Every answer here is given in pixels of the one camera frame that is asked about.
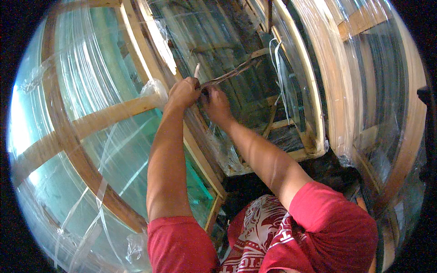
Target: t-shirt print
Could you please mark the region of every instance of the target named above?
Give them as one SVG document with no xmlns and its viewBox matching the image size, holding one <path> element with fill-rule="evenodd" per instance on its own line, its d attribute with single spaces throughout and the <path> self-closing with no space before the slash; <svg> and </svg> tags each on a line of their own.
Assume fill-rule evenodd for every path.
<svg viewBox="0 0 437 273">
<path fill-rule="evenodd" d="M 291 222 L 290 214 L 275 196 L 263 195 L 256 199 L 247 208 L 242 233 L 219 272 L 258 272 L 270 248 L 294 239 Z M 299 233 L 298 239 L 305 237 Z"/>
</svg>

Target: left hand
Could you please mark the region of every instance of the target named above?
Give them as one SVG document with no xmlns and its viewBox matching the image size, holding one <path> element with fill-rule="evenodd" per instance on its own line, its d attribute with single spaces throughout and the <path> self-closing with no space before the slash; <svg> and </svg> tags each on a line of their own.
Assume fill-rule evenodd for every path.
<svg viewBox="0 0 437 273">
<path fill-rule="evenodd" d="M 201 91 L 197 78 L 188 77 L 175 83 L 168 94 L 168 105 L 187 109 L 199 98 Z"/>
</svg>

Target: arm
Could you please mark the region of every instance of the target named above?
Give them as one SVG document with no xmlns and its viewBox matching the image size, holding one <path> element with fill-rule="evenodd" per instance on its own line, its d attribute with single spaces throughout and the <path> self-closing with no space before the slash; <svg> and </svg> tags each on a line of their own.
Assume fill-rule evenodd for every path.
<svg viewBox="0 0 437 273">
<path fill-rule="evenodd" d="M 217 87 L 208 90 L 202 102 L 209 118 L 232 139 L 241 156 L 278 197 L 285 208 L 300 188 L 312 181 L 286 152 L 239 124 L 231 114 L 226 95 Z"/>
<path fill-rule="evenodd" d="M 187 195 L 183 118 L 200 96 L 196 78 L 177 82 L 169 92 L 161 124 L 150 149 L 146 206 L 149 221 L 160 217 L 192 216 Z"/>
</svg>

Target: glass sheet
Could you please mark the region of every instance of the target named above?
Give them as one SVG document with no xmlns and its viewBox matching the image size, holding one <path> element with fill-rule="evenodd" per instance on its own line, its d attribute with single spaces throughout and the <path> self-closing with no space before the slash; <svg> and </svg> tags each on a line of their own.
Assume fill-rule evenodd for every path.
<svg viewBox="0 0 437 273">
<path fill-rule="evenodd" d="M 12 93 L 8 151 L 16 158 L 37 140 L 53 130 L 45 104 L 41 77 L 42 33 L 45 21 L 37 28 L 24 53 Z"/>
</svg>

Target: right hand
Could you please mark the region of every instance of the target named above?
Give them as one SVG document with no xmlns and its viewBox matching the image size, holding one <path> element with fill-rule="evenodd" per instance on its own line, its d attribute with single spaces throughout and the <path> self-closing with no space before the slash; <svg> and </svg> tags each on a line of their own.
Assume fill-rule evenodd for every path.
<svg viewBox="0 0 437 273">
<path fill-rule="evenodd" d="M 206 89 L 208 98 L 205 95 L 201 96 L 203 109 L 212 122 L 225 129 L 230 121 L 235 120 L 231 113 L 228 98 L 218 86 L 209 86 Z"/>
</svg>

